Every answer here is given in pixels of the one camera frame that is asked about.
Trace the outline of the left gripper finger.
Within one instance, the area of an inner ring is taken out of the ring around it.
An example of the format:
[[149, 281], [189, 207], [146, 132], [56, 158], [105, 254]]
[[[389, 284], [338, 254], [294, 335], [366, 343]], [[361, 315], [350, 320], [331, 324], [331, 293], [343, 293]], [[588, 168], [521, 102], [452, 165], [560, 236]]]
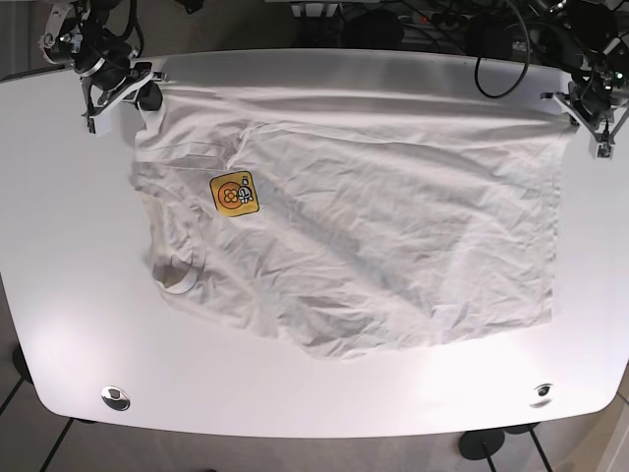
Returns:
[[612, 158], [614, 151], [614, 140], [594, 139], [593, 140], [593, 156], [594, 158]]

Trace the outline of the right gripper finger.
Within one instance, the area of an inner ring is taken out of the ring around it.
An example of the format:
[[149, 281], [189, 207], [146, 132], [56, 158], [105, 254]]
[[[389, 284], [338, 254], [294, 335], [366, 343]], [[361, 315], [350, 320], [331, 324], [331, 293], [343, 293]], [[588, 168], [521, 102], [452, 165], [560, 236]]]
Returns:
[[111, 113], [109, 111], [99, 114], [86, 114], [86, 126], [90, 134], [95, 136], [105, 136], [111, 132]]
[[163, 95], [156, 83], [144, 85], [136, 98], [136, 108], [141, 111], [158, 111], [162, 103]]

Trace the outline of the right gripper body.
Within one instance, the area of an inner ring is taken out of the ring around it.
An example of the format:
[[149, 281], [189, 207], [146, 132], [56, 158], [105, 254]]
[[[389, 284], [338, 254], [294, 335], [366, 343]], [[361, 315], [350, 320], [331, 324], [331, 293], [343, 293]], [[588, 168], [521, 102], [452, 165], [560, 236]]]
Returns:
[[140, 59], [144, 38], [136, 4], [120, 34], [107, 27], [115, 4], [54, 4], [38, 46], [54, 66], [69, 66], [78, 74], [86, 114], [111, 111], [121, 102], [136, 107], [139, 90], [148, 83], [164, 83], [166, 75]]

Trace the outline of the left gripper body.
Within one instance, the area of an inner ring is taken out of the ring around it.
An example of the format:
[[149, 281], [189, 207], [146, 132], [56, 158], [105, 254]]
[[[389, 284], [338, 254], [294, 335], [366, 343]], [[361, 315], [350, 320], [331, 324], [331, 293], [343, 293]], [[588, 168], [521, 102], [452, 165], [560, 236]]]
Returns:
[[589, 71], [572, 74], [567, 92], [545, 92], [571, 120], [584, 127], [594, 148], [614, 148], [628, 120], [628, 45], [613, 38], [594, 56]]

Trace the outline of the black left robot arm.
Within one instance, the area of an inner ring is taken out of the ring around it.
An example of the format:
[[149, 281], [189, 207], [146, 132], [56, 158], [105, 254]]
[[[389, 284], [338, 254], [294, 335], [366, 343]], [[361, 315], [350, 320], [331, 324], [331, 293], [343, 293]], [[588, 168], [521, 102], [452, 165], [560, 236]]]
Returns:
[[591, 154], [610, 159], [628, 121], [628, 16], [603, 1], [532, 1], [532, 27], [553, 36], [543, 64], [570, 75], [566, 91], [544, 92], [591, 135]]

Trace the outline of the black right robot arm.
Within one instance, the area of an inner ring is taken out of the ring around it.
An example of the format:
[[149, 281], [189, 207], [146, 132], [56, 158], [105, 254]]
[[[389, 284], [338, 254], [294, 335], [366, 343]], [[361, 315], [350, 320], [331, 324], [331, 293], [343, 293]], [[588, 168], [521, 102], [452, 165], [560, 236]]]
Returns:
[[144, 36], [138, 3], [129, 3], [123, 32], [107, 27], [117, 1], [54, 1], [38, 46], [51, 65], [70, 68], [79, 76], [88, 131], [102, 136], [110, 130], [109, 114], [121, 103], [141, 111], [157, 111], [163, 103], [160, 85], [166, 73], [143, 61]]

